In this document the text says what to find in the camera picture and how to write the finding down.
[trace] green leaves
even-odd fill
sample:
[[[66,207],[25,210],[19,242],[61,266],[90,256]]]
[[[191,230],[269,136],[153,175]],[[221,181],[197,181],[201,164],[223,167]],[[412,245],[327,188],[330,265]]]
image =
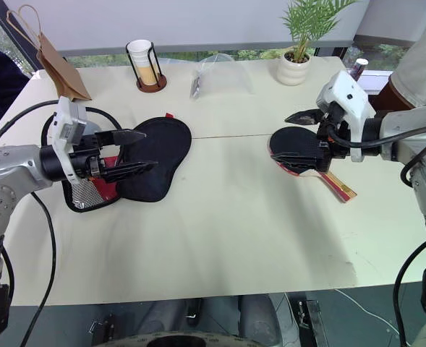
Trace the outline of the green leaves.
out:
[[[281,19],[297,41],[295,62],[302,62],[310,41],[317,41],[338,24],[336,14],[356,0],[293,0]]]

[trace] table tennis paddle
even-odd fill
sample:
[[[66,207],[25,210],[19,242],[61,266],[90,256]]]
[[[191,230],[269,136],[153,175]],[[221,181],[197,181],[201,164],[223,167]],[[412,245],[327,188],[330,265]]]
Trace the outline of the table tennis paddle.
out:
[[[321,179],[342,201],[348,202],[357,194],[330,171],[313,170],[314,164],[328,165],[314,132],[302,127],[286,127],[275,132],[269,140],[270,156],[286,172],[293,176],[315,176]]]

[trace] floor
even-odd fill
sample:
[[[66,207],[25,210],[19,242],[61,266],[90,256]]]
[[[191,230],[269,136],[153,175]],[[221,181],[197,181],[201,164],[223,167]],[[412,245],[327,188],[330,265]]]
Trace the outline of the floor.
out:
[[[365,309],[380,315],[396,325],[391,304],[391,286],[346,289],[344,292],[357,300]],[[420,283],[408,283],[401,290],[401,308],[408,341],[411,343],[419,329],[426,323],[426,315],[420,306]],[[399,340],[383,322],[365,314],[354,303],[336,291],[306,293],[308,299],[320,304],[328,343],[332,347],[397,346]],[[282,293],[270,294],[280,322],[284,347],[300,346],[291,321],[289,307]],[[113,313],[122,325],[118,335],[134,334],[136,327],[150,308],[151,302],[129,304],[102,304],[46,307],[30,337],[29,347],[66,346],[88,347],[92,335],[88,332],[94,320]],[[12,307],[9,327],[0,335],[1,346],[18,346],[27,330],[35,307]],[[205,300],[203,315],[196,330],[238,333],[237,297],[215,297]],[[183,322],[180,330],[191,329]]]

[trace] robotic arm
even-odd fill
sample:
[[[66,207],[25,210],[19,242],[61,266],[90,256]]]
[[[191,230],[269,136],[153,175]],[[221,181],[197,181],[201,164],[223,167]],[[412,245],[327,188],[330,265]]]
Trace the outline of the robotic arm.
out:
[[[106,167],[100,150],[107,145],[127,145],[145,134],[121,129],[83,135],[87,118],[85,108],[61,97],[51,125],[52,146],[0,147],[0,279],[1,251],[10,215],[26,195],[55,181],[78,184],[82,179],[102,178],[107,183],[150,170],[155,162],[123,163]],[[7,327],[9,288],[0,285],[0,333]]]
[[[426,226],[426,106],[373,118],[367,95],[343,71],[324,86],[317,105],[319,109],[298,112],[286,119],[299,125],[319,124],[317,138],[319,147],[324,148],[319,152],[322,158],[307,158],[303,167],[325,172],[332,158],[348,155],[354,162],[361,162],[365,155],[400,161],[405,165],[401,178],[414,189]],[[284,157],[288,166],[301,165],[297,153],[293,158]],[[426,312],[426,269],[422,285],[422,306]],[[426,346],[426,326],[413,346]]]

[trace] potted plant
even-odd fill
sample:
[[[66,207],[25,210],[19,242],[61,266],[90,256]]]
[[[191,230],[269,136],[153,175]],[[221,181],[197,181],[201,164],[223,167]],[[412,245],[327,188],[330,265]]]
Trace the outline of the potted plant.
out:
[[[356,0],[292,0],[285,11],[284,25],[296,43],[282,54],[277,68],[277,79],[285,85],[298,85],[305,78],[310,65],[309,44],[332,31],[338,23],[336,14]]]

